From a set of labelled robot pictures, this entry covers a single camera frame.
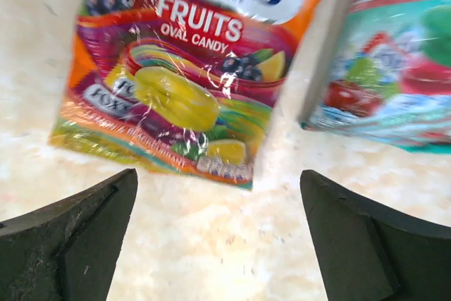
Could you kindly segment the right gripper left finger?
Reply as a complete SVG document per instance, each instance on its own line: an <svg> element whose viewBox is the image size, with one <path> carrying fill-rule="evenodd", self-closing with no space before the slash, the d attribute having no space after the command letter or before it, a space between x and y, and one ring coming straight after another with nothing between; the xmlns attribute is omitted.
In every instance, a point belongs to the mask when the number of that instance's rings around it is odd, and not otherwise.
<svg viewBox="0 0 451 301"><path fill-rule="evenodd" d="M125 169L1 222L2 300L105 300L137 196Z"/></svg>

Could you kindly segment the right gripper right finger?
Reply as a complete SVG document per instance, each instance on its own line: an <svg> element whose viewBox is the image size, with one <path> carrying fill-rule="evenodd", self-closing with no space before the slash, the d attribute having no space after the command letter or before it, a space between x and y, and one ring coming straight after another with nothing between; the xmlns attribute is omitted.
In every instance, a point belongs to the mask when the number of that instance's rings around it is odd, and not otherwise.
<svg viewBox="0 0 451 301"><path fill-rule="evenodd" d="M300 192L329 300L449 300L450 227L387 207L313 170Z"/></svg>

